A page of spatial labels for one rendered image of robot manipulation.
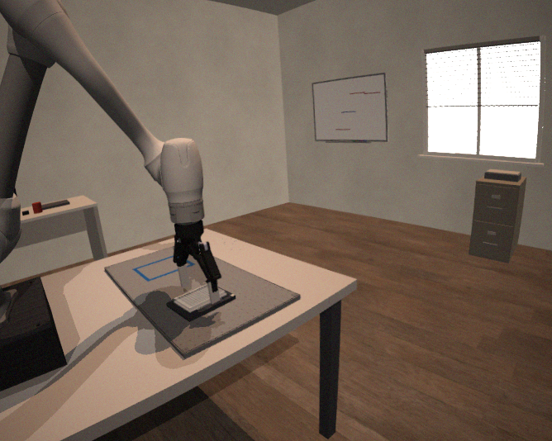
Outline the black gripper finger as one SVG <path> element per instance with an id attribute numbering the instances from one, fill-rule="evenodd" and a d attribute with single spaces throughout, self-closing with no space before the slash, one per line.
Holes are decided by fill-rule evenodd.
<path id="1" fill-rule="evenodd" d="M 178 275 L 181 283 L 181 287 L 190 285 L 187 269 L 187 259 L 189 254 L 185 252 L 186 243 L 181 243 L 180 238 L 174 236 L 174 263 L 178 266 Z M 178 257 L 179 256 L 179 257 Z M 178 261 L 177 261 L 178 260 Z"/>
<path id="2" fill-rule="evenodd" d="M 209 242 L 198 242 L 200 248 L 200 254 L 195 254 L 193 247 L 188 244 L 188 251 L 192 254 L 193 258 L 197 260 L 207 280 L 207 287 L 211 304 L 220 301 L 219 289 L 217 279 L 221 278 L 220 271 L 217 267 L 216 261 L 212 255 Z M 205 252 L 206 251 L 206 252 Z"/>

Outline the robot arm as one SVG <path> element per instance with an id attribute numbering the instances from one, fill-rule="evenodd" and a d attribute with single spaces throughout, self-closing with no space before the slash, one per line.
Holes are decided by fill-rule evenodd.
<path id="1" fill-rule="evenodd" d="M 0 12 L 8 23 L 10 54 L 0 84 L 0 263 L 21 236 L 21 203 L 14 188 L 45 71 L 55 62 L 142 153 L 144 167 L 168 198 L 171 221 L 191 225 L 203 219 L 202 161 L 194 140 L 161 142 L 145 128 L 88 51 L 62 2 L 0 0 Z"/>

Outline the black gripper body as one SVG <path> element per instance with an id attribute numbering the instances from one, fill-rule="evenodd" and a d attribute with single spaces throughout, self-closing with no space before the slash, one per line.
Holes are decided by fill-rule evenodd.
<path id="1" fill-rule="evenodd" d="M 174 224 L 175 234 L 180 238 L 181 243 L 190 244 L 195 254 L 200 254 L 198 242 L 202 242 L 201 236 L 204 232 L 202 220 L 191 225 Z"/>

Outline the blue rectangular tape outline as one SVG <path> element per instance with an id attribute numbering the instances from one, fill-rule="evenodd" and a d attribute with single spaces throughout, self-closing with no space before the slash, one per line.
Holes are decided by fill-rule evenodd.
<path id="1" fill-rule="evenodd" d="M 161 259 L 161 260 L 159 260 L 159 261 L 162 261 L 162 260 L 165 260 L 165 259 L 167 259 L 167 258 Z M 159 262 L 159 261 L 156 261 L 156 262 L 153 262 L 153 263 L 157 263 L 157 262 Z M 190 266 L 195 265 L 195 263 L 192 263 L 192 262 L 190 262 L 190 261 L 188 261 L 188 260 L 187 260 L 187 263 L 190 263 L 190 265 L 188 265 L 187 267 L 190 267 Z M 152 263 L 146 264 L 146 265 L 141 266 L 141 267 L 138 267 L 138 268 L 143 268 L 143 267 L 145 267 L 145 266 L 147 266 L 147 265 L 150 265 L 150 264 L 152 264 Z M 174 273 L 174 272 L 177 272 L 177 271 L 178 271 L 178 269 L 177 269 L 177 270 L 174 270 L 174 271 L 172 271 L 172 272 L 169 272 L 169 273 L 160 275 L 160 276 L 158 276 L 158 277 L 154 277 L 154 278 L 149 279 L 149 278 L 146 277 L 143 273 L 141 273 L 140 271 L 138 271 L 138 270 L 137 270 L 138 268 L 134 268 L 133 270 L 134 270 L 135 272 L 137 272 L 139 275 L 141 275 L 147 282 L 148 282 L 148 281 L 151 281 L 151 280 L 154 280 L 154 279 L 156 279 L 156 278 L 158 278 L 158 277 L 163 277 L 163 276 L 165 276 L 165 275 L 167 275 L 167 274 Z"/>

